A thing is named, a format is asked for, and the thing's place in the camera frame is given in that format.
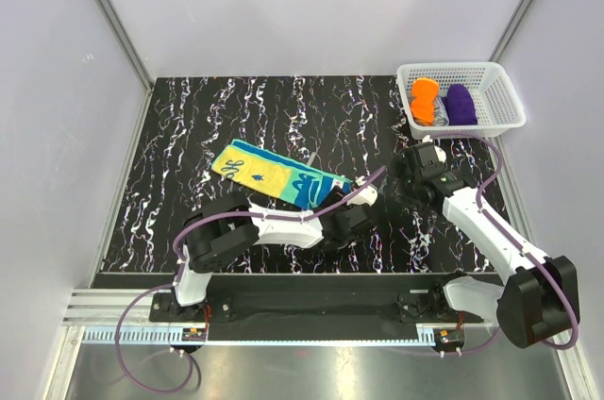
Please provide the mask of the orange and grey towel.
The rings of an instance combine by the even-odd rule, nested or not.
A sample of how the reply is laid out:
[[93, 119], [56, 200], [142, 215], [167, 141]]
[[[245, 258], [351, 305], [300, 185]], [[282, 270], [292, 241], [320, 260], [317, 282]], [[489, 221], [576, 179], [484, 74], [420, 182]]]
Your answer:
[[411, 85], [411, 114], [419, 125], [433, 125], [435, 100], [440, 86], [437, 81], [419, 77]]

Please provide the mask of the teal and blue towel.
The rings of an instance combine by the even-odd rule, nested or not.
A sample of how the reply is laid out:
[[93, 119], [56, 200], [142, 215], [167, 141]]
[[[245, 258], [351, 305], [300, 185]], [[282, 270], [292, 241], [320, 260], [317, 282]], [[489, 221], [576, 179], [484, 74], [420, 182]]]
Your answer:
[[335, 187], [344, 194], [352, 190], [352, 182], [346, 177], [326, 173], [238, 139], [218, 155], [211, 169], [255, 192], [302, 209], [319, 207]]

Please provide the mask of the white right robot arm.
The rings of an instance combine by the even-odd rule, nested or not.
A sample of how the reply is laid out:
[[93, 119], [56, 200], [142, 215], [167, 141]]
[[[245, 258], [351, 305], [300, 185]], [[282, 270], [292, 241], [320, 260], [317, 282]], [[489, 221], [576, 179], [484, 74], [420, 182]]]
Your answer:
[[501, 281], [452, 274], [428, 298], [431, 315], [445, 322], [468, 312], [498, 325], [519, 348], [538, 342], [572, 348], [580, 321], [575, 265], [523, 238], [484, 198], [484, 189], [465, 171], [448, 167], [434, 142], [405, 148], [387, 169], [387, 197], [440, 212], [492, 263]]

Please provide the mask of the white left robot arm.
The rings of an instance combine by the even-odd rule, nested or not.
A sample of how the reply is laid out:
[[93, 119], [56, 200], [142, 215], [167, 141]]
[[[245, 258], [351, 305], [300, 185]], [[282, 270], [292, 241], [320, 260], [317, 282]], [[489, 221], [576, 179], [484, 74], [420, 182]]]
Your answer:
[[185, 321], [203, 311], [210, 278], [255, 245], [339, 249], [374, 226], [372, 202], [331, 200], [318, 210], [286, 211], [260, 207], [234, 193], [198, 210], [176, 236], [179, 265], [171, 310]]

